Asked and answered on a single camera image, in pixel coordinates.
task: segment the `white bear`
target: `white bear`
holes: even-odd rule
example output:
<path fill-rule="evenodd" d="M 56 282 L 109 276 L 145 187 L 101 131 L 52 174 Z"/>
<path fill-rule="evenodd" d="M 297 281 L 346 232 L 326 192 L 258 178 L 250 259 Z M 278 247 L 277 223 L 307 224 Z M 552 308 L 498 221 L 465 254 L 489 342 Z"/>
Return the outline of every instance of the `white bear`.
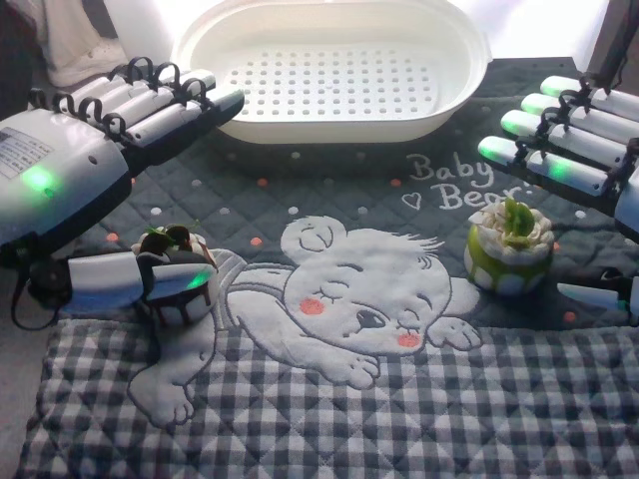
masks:
<path fill-rule="evenodd" d="M 357 389 L 374 385 L 380 356 L 415 354 L 426 341 L 478 347 L 477 331 L 458 318 L 475 307 L 478 290 L 448 275 L 435 255 L 439 246 L 377 230 L 347 232 L 335 219 L 307 217 L 282 235 L 282 250 L 297 267 L 247 265 L 212 249 L 220 266 L 218 302 L 179 334 L 160 331 L 161 359 L 132 380 L 130 393 L 156 425 L 191 417 L 186 386 L 214 353 L 210 316 L 217 327 L 240 326 L 276 361 Z M 172 389 L 179 397 L 170 397 Z"/>

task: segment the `quilted mat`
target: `quilted mat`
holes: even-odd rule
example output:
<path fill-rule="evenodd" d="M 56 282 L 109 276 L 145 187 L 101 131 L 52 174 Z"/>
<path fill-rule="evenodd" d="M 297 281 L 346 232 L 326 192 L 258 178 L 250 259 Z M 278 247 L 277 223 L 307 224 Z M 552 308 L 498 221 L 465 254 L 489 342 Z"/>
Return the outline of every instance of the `quilted mat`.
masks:
<path fill-rule="evenodd" d="M 401 145 L 268 146 L 215 132 L 76 243 L 192 226 L 220 267 L 204 319 L 131 311 L 54 329 L 18 477 L 637 477 L 639 331 L 559 295 L 471 286 L 468 218 L 507 196 L 553 222 L 553 268 L 634 272 L 610 219 L 476 153 L 562 60 L 494 62 Z"/>

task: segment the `pink cheek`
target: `pink cheek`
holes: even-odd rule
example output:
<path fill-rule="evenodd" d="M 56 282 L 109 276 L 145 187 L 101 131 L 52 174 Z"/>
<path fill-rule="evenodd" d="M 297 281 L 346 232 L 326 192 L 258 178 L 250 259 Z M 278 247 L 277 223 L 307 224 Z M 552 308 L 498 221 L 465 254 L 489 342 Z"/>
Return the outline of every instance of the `pink cheek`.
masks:
<path fill-rule="evenodd" d="M 418 347 L 420 343 L 417 334 L 403 334 L 397 338 L 397 344 L 401 347 Z"/>
<path fill-rule="evenodd" d="M 307 297 L 300 303 L 300 311 L 308 316 L 317 316 L 323 313 L 323 303 L 313 297 Z"/>

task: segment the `bear nose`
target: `bear nose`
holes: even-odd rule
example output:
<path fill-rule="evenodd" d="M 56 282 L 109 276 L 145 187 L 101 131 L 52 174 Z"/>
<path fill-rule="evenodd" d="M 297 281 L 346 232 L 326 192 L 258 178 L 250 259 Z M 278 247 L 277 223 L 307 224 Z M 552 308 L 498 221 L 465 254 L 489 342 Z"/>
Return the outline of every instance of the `bear nose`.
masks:
<path fill-rule="evenodd" d="M 359 321 L 359 325 L 362 329 L 386 326 L 386 322 L 381 318 L 379 314 L 376 314 L 368 309 L 360 309 L 357 312 L 357 320 Z"/>

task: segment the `perforated tray bottom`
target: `perforated tray bottom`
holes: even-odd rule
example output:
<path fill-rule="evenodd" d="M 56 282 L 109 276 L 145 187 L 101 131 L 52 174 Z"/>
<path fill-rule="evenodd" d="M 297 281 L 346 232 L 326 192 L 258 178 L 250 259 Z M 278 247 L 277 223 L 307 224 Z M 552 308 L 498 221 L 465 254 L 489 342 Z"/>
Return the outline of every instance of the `perforated tray bottom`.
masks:
<path fill-rule="evenodd" d="M 225 83 L 245 89 L 240 121 L 423 119 L 437 100 L 428 53 L 405 43 L 269 45 L 234 52 Z"/>

